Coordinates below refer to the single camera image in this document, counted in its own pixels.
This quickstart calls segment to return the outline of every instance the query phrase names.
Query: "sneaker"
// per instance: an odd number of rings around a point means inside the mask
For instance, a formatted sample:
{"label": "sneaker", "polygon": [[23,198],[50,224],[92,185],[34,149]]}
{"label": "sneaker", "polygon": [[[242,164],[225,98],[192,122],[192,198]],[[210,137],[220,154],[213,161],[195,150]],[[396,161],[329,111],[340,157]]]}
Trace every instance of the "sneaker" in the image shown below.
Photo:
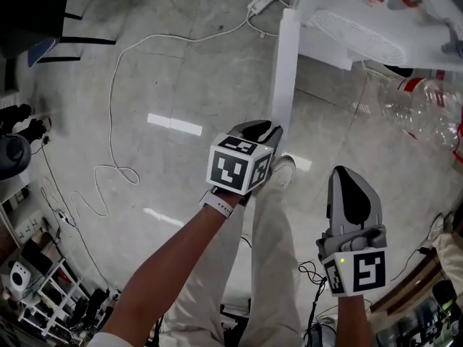
{"label": "sneaker", "polygon": [[289,155],[277,158],[270,166],[271,176],[265,183],[266,187],[285,190],[296,172],[296,163]]}
{"label": "sneaker", "polygon": [[427,240],[429,242],[435,241],[439,235],[443,233],[443,216],[442,213],[439,213],[436,218],[434,219],[433,223],[431,224],[431,227],[429,228],[429,233]]}

